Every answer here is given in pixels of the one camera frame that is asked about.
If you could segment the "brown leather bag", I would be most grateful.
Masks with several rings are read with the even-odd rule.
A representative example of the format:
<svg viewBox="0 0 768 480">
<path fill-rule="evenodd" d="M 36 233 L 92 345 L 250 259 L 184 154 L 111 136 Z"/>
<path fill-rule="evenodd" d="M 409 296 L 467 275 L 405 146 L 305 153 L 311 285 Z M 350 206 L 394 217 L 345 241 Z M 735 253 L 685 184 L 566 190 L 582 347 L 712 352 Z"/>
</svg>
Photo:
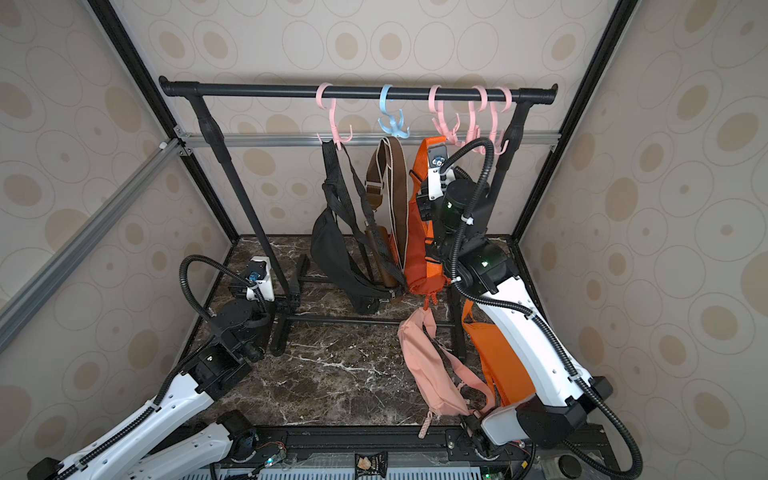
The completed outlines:
<svg viewBox="0 0 768 480">
<path fill-rule="evenodd" d="M 408 172 L 399 140 L 387 136 L 380 140 L 365 177 L 366 200 L 372 214 L 382 209 L 390 228 L 371 220 L 366 235 L 373 247 L 375 263 L 384 286 L 394 298 L 407 289 L 403 273 L 408 238 Z"/>
</svg>

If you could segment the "red-orange waist bag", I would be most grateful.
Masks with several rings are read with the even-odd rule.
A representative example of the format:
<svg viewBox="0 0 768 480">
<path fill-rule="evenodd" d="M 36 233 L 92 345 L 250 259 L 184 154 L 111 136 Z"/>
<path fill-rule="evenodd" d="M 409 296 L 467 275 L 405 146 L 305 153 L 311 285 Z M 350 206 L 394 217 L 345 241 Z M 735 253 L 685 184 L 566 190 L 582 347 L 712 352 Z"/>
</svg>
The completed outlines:
<svg viewBox="0 0 768 480">
<path fill-rule="evenodd" d="M 429 170 L 428 149 L 444 147 L 442 135 L 421 142 L 416 158 L 408 165 L 399 140 L 387 137 L 380 150 L 384 153 L 387 194 L 390 201 L 395 259 L 404 272 L 410 293 L 423 298 L 423 308 L 437 303 L 437 294 L 446 285 L 446 276 L 438 260 L 428 254 L 433 245 L 434 228 L 423 220 L 417 197 Z"/>
</svg>

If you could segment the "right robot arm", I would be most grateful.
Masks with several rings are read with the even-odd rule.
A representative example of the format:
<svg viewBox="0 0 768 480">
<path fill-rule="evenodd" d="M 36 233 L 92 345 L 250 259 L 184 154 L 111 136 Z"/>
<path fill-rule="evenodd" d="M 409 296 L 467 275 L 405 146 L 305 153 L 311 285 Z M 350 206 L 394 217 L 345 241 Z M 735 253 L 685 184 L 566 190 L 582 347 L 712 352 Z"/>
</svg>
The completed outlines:
<svg viewBox="0 0 768 480">
<path fill-rule="evenodd" d="M 487 442 L 502 446 L 528 440 L 545 448 L 565 445 L 592 468 L 614 478 L 636 479 L 643 470 L 637 442 L 606 404 L 612 393 L 603 376 L 593 377 L 573 358 L 542 318 L 514 262 L 485 236 L 495 201 L 487 179 L 511 157 L 496 155 L 489 138 L 466 142 L 448 154 L 446 139 L 423 140 L 414 163 L 414 188 L 422 242 L 429 272 L 440 271 L 467 301 L 479 306 L 510 347 L 503 366 L 517 358 L 532 381 L 534 393 L 510 406 L 497 407 L 480 425 Z M 593 410 L 601 411 L 623 438 L 631 465 L 614 470 L 581 451 L 570 436 Z"/>
</svg>

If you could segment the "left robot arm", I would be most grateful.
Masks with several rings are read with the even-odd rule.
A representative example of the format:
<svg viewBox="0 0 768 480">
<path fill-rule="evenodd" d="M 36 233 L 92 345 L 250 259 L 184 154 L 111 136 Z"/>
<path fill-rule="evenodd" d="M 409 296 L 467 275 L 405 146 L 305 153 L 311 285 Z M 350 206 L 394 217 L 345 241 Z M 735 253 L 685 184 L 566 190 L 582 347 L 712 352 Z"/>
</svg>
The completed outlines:
<svg viewBox="0 0 768 480">
<path fill-rule="evenodd" d="M 191 291 L 189 268 L 203 263 L 230 278 L 232 300 L 210 315 Z M 276 313 L 271 262 L 249 260 L 236 273 L 204 255 L 189 255 L 179 268 L 182 292 L 208 323 L 210 338 L 181 359 L 158 393 L 96 441 L 63 460 L 45 458 L 29 479 L 179 479 L 221 461 L 246 463 L 258 449 L 256 428 L 237 410 L 164 449 L 159 444 L 230 392 L 262 360 Z"/>
</svg>

